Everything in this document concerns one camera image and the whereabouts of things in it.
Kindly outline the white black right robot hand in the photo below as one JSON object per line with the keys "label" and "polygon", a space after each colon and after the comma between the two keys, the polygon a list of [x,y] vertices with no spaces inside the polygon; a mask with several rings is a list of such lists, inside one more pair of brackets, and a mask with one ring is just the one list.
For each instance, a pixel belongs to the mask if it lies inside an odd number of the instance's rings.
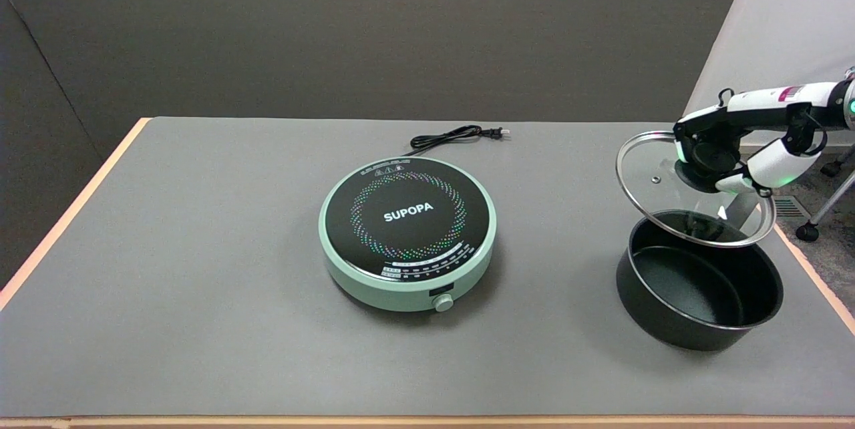
{"label": "white black right robot hand", "polygon": [[675,170],[699,192],[772,191],[805,173],[831,130],[853,129],[853,79],[735,93],[673,128]]}

